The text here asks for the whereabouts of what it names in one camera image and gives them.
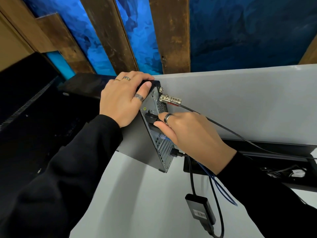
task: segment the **black sweater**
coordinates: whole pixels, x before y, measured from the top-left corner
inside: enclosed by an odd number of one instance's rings
[[[68,237],[88,209],[121,141],[118,124],[98,115],[19,193],[1,225],[0,237]],[[317,210],[240,153],[218,178],[265,237],[315,236]]]

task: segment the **person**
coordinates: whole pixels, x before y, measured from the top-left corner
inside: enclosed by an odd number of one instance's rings
[[[122,141],[120,128],[137,115],[154,77],[121,73],[101,92],[100,115],[49,162],[17,196],[1,224],[1,237],[69,237],[85,214],[105,168]],[[167,113],[159,115],[163,120]],[[160,128],[181,150],[217,175],[242,203],[265,237],[308,237],[315,233],[317,210],[291,189],[256,168],[227,146],[206,117],[174,113]]]

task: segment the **barcode label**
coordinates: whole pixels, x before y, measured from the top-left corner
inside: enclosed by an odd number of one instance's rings
[[[206,217],[204,212],[200,212],[200,211],[194,210],[194,209],[193,209],[193,211],[194,211],[195,216],[198,216],[198,217],[201,217],[201,218],[204,218],[207,220],[207,217]]]

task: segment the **white paper tag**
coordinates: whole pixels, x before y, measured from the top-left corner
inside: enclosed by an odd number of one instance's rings
[[[305,171],[301,170],[301,169],[294,169],[292,170],[293,171],[293,174],[292,174],[292,177],[299,177],[299,178],[302,178],[305,176]]]
[[[193,209],[193,211],[194,211],[195,216],[199,216],[199,217],[204,218],[204,219],[207,220],[207,217],[206,217],[204,212],[200,212],[200,211],[194,210],[194,209]]]

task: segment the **ring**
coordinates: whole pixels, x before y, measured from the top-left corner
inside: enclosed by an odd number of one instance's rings
[[[170,116],[172,116],[172,115],[173,115],[173,114],[168,113],[168,114],[165,115],[165,117],[164,117],[164,123],[165,123],[167,126],[169,126],[168,123],[167,123],[167,120],[168,120],[168,118],[169,118]]]
[[[136,94],[134,97],[137,98],[138,100],[140,100],[143,103],[144,98],[140,94]]]
[[[128,81],[131,80],[131,78],[129,78],[129,77],[127,77],[127,76],[124,76],[122,79],[126,79],[126,80],[128,80]]]

